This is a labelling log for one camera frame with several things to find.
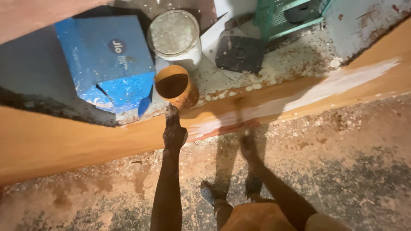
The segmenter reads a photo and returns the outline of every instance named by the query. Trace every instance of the white paint streak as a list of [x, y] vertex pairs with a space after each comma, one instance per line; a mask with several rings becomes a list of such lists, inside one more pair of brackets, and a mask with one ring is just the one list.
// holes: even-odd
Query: white paint streak
[[[394, 58], [379, 62], [375, 65], [358, 68], [356, 70], [339, 69], [329, 72], [328, 78], [319, 84], [307, 88], [293, 96], [275, 99], [265, 102], [256, 107], [242, 110], [244, 121], [258, 117], [270, 116], [281, 112], [290, 111], [305, 105], [315, 103], [331, 95], [343, 93], [356, 86], [380, 77], [386, 71], [399, 64], [399, 59]], [[205, 134], [213, 132], [220, 127], [236, 124], [236, 113], [234, 111], [218, 116], [211, 121], [193, 125], [188, 129], [190, 138], [200, 138]]]

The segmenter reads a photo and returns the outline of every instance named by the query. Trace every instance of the concrete floor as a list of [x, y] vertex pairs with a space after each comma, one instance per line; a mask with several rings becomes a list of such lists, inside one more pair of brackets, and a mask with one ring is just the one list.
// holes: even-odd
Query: concrete floor
[[[266, 165], [314, 207], [354, 230], [411, 229], [411, 95], [257, 130]], [[148, 230], [162, 150], [7, 186], [2, 230]], [[180, 154], [184, 230], [215, 230], [203, 179], [244, 202], [247, 168], [230, 133]], [[263, 197], [270, 197], [263, 189]]]

